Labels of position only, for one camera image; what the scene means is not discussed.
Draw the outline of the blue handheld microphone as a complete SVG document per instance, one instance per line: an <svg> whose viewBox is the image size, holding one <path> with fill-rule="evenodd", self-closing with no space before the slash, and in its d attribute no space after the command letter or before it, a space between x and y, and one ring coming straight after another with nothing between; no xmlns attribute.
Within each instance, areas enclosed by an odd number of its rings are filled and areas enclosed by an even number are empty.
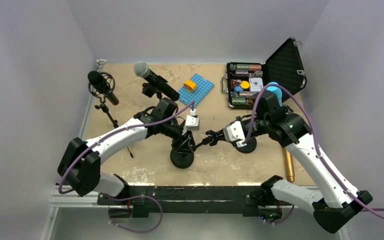
<svg viewBox="0 0 384 240"><path fill-rule="evenodd" d="M282 103L283 93L282 93L282 90L279 87L277 87L278 83L275 81L272 81L272 82L269 82L268 84L270 86L267 87L266 90L275 94L275 96L278 100L279 106L282 107L283 106L283 103Z"/></svg>

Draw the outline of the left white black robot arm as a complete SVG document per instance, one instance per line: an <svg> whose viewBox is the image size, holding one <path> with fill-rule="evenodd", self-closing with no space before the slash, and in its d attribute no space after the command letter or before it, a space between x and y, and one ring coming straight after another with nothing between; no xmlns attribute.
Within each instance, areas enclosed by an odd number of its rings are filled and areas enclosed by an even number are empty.
<svg viewBox="0 0 384 240"><path fill-rule="evenodd" d="M169 155L172 164L179 169L190 167L194 161L195 142L187 120L197 118L195 102L192 100L183 109L177 108L174 101L164 97L156 106L138 112L106 134L87 140L72 139L57 168L61 176L59 193L69 193L62 189L64 184L68 184L70 191L81 197L98 192L108 195L118 205L126 203L129 199L128 183L117 174L102 172L101 166L119 151L158 134L172 140ZM187 120L179 124L177 116L187 109L190 109Z"/></svg>

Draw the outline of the gold handheld microphone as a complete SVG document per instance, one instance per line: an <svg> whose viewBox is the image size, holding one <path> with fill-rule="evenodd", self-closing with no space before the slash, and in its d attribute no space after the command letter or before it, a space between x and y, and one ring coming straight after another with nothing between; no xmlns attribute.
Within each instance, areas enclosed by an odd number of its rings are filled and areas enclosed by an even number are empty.
<svg viewBox="0 0 384 240"><path fill-rule="evenodd" d="M283 149L283 154L284 154L286 179L290 183L293 183L295 182L295 168L294 168L293 155L286 148Z"/></svg>

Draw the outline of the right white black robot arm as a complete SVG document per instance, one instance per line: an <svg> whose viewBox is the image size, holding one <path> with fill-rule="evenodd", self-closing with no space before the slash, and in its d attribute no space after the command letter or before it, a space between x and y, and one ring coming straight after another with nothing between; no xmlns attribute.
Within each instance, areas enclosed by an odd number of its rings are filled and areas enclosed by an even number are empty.
<svg viewBox="0 0 384 240"><path fill-rule="evenodd" d="M222 130L208 131L209 144L224 141L240 152L252 152L256 145L246 140L266 134L292 154L317 185L317 190L309 190L274 175L249 194L254 202L260 206L287 202L312 214L325 231L334 234L372 201L368 191L349 183L323 155L308 121L281 105L275 93L256 95L254 106L250 119L237 117Z"/></svg>

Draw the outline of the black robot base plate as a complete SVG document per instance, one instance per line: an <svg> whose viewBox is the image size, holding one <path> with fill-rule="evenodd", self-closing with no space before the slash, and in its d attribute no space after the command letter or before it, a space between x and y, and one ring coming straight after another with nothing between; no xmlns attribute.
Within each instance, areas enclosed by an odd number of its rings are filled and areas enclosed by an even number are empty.
<svg viewBox="0 0 384 240"><path fill-rule="evenodd" d="M109 198L99 194L97 203L111 208L130 206L134 218L150 213L164 214L239 214L258 217L265 210L274 212L291 206L264 196L259 185L237 186L158 186L131 185L121 196Z"/></svg>

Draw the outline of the black round-base mic stand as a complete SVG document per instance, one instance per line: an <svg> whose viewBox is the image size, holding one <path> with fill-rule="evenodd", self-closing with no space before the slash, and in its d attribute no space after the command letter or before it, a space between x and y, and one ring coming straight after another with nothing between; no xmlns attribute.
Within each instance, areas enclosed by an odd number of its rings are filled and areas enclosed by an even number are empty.
<svg viewBox="0 0 384 240"><path fill-rule="evenodd" d="M195 151L197 150L197 148L199 148L203 145L205 145L205 138L201 142L199 142L198 144L195 144L195 140L194 140L194 154L193 155L180 155L180 154L172 153L170 151L169 157L170 157L172 164L179 169L189 168L194 162Z"/></svg>

